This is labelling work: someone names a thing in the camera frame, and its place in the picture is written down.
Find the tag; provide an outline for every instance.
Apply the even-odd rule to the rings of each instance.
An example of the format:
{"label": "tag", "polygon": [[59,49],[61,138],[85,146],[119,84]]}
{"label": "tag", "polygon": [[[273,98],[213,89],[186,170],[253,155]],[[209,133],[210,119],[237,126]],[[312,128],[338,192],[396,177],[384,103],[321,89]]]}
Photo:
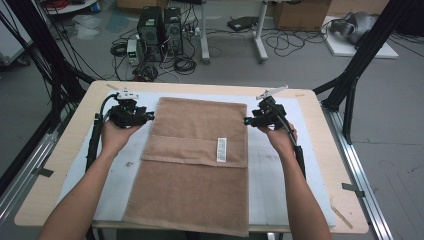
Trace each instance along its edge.
{"label": "tag", "polygon": [[216,147],[216,161],[227,161],[227,138],[218,138],[218,145]]}

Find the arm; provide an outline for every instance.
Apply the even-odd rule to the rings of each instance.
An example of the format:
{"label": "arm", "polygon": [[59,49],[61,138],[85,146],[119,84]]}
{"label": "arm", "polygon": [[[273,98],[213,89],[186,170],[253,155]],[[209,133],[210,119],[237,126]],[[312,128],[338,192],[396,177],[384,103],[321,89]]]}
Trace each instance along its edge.
{"label": "arm", "polygon": [[102,151],[77,185],[60,201],[41,230],[39,239],[84,239],[113,160],[140,127],[120,129],[107,121]]}
{"label": "arm", "polygon": [[284,170],[287,211],[294,239],[332,239],[327,222],[296,161],[285,129],[260,128],[280,156]]}

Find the brown towel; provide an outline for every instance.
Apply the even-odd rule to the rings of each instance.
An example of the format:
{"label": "brown towel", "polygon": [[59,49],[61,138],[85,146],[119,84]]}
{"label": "brown towel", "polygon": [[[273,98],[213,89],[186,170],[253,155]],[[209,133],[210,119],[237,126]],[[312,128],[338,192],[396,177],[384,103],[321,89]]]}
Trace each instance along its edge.
{"label": "brown towel", "polygon": [[[246,108],[161,98],[123,220],[247,236]],[[226,162],[217,162],[218,138],[227,138]]]}

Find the gray floor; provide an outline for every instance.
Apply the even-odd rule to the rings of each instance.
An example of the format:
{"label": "gray floor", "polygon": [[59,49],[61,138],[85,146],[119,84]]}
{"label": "gray floor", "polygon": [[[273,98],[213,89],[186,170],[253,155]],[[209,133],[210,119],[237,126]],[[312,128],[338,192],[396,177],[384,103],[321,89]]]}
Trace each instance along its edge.
{"label": "gray floor", "polygon": [[[103,20],[101,35],[94,40],[71,38],[76,50],[101,76],[113,73],[112,55],[109,53],[111,42],[136,25],[136,21],[132,20],[134,15],[120,13],[110,2],[107,1],[102,12],[95,15]],[[208,23],[211,27],[226,29],[226,21],[218,19]],[[272,21],[268,19],[266,24],[271,27]],[[200,60],[198,41],[193,42],[197,48],[194,60],[198,66],[192,75],[179,75],[183,84],[261,87],[288,84],[291,88],[313,89],[340,75],[351,59],[333,57],[324,43],[307,43],[303,49],[284,58],[276,56],[267,46],[269,60],[259,64],[250,36],[225,35],[210,38],[212,59],[210,65],[205,65]],[[400,42],[424,54],[424,45]],[[357,86],[352,139],[393,237],[424,239],[424,113],[421,106],[424,103],[424,59],[390,41],[389,44],[400,56],[396,60],[375,59],[362,75]],[[119,68],[121,77],[131,76],[132,68],[126,63],[124,61]],[[88,68],[83,68],[87,74],[94,76]],[[0,99],[3,103],[0,108],[0,173],[3,174],[41,123],[50,105],[34,65],[12,66],[0,72],[0,77]],[[162,75],[156,81],[179,82],[170,74]],[[24,197],[20,198],[1,226],[2,239],[33,239],[37,236],[38,228],[23,228],[13,223],[16,209]],[[115,231],[108,230],[106,233],[106,239],[115,239]],[[372,232],[366,235],[334,234],[334,238],[375,239]],[[284,239],[291,239],[290,234],[286,234]]]}

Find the desk leg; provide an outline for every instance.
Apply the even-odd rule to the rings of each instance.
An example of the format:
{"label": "desk leg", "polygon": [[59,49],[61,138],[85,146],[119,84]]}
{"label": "desk leg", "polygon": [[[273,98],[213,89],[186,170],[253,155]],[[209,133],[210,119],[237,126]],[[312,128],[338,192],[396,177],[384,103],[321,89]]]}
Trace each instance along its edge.
{"label": "desk leg", "polygon": [[268,60],[268,55],[266,54],[265,47],[261,39],[262,28],[264,26],[264,20],[265,20],[267,7],[268,7],[268,1],[262,1],[261,12],[259,13],[258,29],[257,31],[253,32],[253,39],[255,40],[256,46],[258,47],[258,51],[259,51],[260,63],[263,63],[264,61]]}
{"label": "desk leg", "polygon": [[205,64],[210,63],[208,39],[206,38],[206,14],[205,14],[206,0],[202,1],[202,30],[200,34],[200,46],[202,48],[202,60]]}

